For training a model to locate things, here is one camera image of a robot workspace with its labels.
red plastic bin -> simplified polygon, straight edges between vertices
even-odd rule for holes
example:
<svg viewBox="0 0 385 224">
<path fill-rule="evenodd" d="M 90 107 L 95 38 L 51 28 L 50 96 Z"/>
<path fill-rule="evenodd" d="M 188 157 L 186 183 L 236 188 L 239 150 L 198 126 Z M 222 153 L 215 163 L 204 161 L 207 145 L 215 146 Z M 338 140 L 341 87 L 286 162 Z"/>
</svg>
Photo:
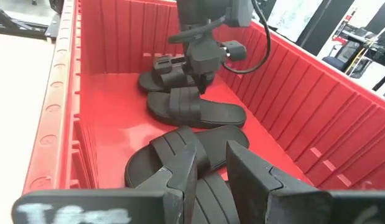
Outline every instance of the red plastic bin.
<svg viewBox="0 0 385 224">
<path fill-rule="evenodd" d="M 138 73 L 182 53 L 172 1 L 65 0 L 24 193 L 123 187 L 130 156 L 175 127 L 153 120 Z M 220 27 L 247 68 L 263 58 L 261 26 Z M 385 101 L 272 34 L 269 60 L 248 75 L 221 69 L 203 97 L 242 105 L 250 150 L 321 189 L 385 189 Z M 221 170 L 226 178 L 226 171 Z"/>
</svg>

white floor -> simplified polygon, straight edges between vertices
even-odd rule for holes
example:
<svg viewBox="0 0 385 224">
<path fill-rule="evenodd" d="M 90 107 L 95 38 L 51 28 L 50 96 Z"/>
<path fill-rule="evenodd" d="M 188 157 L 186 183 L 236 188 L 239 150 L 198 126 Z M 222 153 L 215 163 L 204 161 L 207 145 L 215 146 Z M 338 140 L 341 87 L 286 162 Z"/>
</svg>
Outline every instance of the white floor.
<svg viewBox="0 0 385 224">
<path fill-rule="evenodd" d="M 0 35 L 0 223 L 21 195 L 45 95 L 53 45 Z"/>
</svg>

bin wall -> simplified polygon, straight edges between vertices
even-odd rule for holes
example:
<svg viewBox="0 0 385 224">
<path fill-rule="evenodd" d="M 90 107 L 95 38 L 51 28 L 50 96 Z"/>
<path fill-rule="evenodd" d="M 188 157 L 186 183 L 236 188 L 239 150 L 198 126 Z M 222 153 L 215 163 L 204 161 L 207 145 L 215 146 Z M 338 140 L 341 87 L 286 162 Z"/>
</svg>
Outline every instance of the bin wall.
<svg viewBox="0 0 385 224">
<path fill-rule="evenodd" d="M 174 2 L 65 0 L 61 20 L 24 193 L 99 187 L 89 77 L 149 70 L 153 57 L 182 53 L 166 42 L 178 31 Z M 259 25 L 213 33 L 247 47 L 248 58 L 234 68 L 264 56 Z M 222 68 L 219 76 L 314 186 L 385 189 L 385 101 L 282 37 L 271 40 L 259 70 L 235 75 Z"/>
</svg>

label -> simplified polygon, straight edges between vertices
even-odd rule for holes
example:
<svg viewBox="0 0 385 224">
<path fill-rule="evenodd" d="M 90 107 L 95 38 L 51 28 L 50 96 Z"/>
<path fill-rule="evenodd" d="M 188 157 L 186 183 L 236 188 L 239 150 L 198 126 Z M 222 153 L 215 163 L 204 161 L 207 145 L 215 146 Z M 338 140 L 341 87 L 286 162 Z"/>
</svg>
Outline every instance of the label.
<svg viewBox="0 0 385 224">
<path fill-rule="evenodd" d="M 25 214 L 26 221 L 23 223 L 26 224 L 128 224 L 132 220 L 128 211 L 123 208 L 85 211 L 78 205 L 68 205 L 58 209 L 53 217 L 47 215 L 53 210 L 53 206 L 49 204 L 28 203 L 16 209 Z"/>
<path fill-rule="evenodd" d="M 379 212 L 379 208 L 375 205 L 363 210 L 354 220 L 353 224 L 383 224 L 381 221 L 375 220 Z"/>
</svg>

black slide sandal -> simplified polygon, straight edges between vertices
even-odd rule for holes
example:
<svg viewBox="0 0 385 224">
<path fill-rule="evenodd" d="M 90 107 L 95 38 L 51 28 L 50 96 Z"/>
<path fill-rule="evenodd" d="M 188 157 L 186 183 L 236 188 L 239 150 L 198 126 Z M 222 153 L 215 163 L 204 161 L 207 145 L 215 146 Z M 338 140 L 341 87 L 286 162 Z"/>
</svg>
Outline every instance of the black slide sandal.
<svg viewBox="0 0 385 224">
<path fill-rule="evenodd" d="M 239 224 L 228 183 L 217 173 L 198 180 L 192 223 Z"/>
<path fill-rule="evenodd" d="M 147 107 L 158 121 L 174 126 L 216 128 L 223 125 L 243 127 L 246 112 L 238 105 L 200 98 L 198 88 L 173 88 L 170 93 L 148 93 Z"/>
<path fill-rule="evenodd" d="M 124 182 L 136 187 L 155 174 L 163 164 L 185 148 L 187 143 L 197 146 L 198 176 L 217 170 L 225 164 L 226 142 L 234 140 L 249 147 L 246 135 L 237 127 L 219 128 L 194 133 L 189 127 L 177 128 L 150 141 L 135 152 L 126 165 Z"/>
<path fill-rule="evenodd" d="M 139 88 L 146 93 L 152 91 L 170 93 L 172 88 L 196 86 L 192 76 L 184 74 L 182 70 L 184 61 L 183 57 L 173 59 L 168 56 L 155 58 L 152 71 L 143 72 L 139 75 Z M 214 73 L 207 75 L 207 84 L 211 84 L 214 78 Z"/>
</svg>

